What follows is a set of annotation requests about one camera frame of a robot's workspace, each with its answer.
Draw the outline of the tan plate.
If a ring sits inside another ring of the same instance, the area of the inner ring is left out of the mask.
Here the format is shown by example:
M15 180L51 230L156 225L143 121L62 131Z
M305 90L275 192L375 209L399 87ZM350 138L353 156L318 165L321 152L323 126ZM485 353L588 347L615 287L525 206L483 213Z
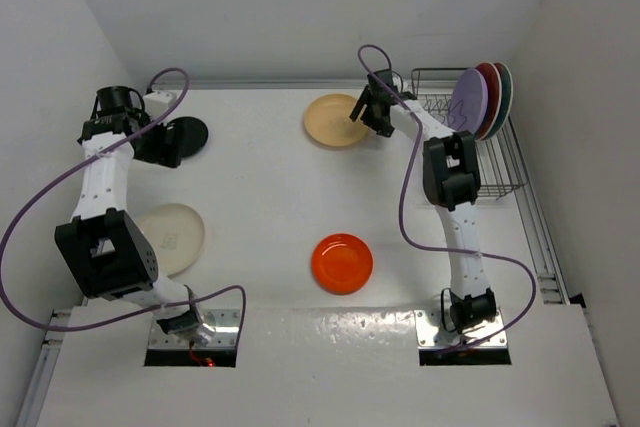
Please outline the tan plate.
M350 114L357 99L347 94L323 95L309 104L303 125L306 133L317 143L330 148L347 148L364 140L368 128Z

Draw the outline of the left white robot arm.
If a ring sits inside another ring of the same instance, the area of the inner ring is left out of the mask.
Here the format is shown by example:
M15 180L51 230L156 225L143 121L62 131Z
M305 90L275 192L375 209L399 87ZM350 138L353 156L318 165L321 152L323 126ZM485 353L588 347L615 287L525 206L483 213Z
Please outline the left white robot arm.
M154 247L127 211L133 161L176 168L206 143L206 127L191 133L187 118L153 122L149 106L168 109L175 101L166 91L98 90L79 138L89 163L79 201L70 221L56 227L54 240L86 297L152 307L164 334L191 342L203 324L195 295L162 273Z

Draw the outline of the red teal floral plate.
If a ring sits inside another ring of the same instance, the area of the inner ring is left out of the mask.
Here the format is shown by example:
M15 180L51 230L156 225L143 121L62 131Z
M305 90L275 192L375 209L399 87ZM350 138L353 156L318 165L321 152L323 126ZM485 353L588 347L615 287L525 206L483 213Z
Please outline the red teal floral plate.
M502 82L497 66L491 62L479 64L476 69L485 79L488 92L487 108L483 121L476 131L477 140L483 140L493 127L500 108L502 98Z
M510 69L503 63L497 62L495 66L500 74L502 94L500 108L496 121L490 131L490 138L494 137L508 120L513 103L513 76Z

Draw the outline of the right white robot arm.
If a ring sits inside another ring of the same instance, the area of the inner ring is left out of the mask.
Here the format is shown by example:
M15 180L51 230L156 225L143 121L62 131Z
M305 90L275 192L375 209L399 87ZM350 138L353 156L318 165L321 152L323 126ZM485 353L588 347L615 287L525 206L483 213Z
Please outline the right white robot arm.
M422 155L422 188L441 220L451 268L450 319L442 328L461 334L494 320L496 300L475 225L481 179L473 135L445 126L411 93L399 91L391 70L370 73L367 82L350 119L386 138L400 131L414 141L410 160Z

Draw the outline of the purple plate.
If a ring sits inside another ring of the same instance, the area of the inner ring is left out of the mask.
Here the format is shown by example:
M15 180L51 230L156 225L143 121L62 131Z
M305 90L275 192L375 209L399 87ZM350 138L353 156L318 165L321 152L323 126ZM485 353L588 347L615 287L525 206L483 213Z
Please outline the purple plate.
M488 106L488 87L479 70L465 70L456 82L448 108L448 127L476 133Z

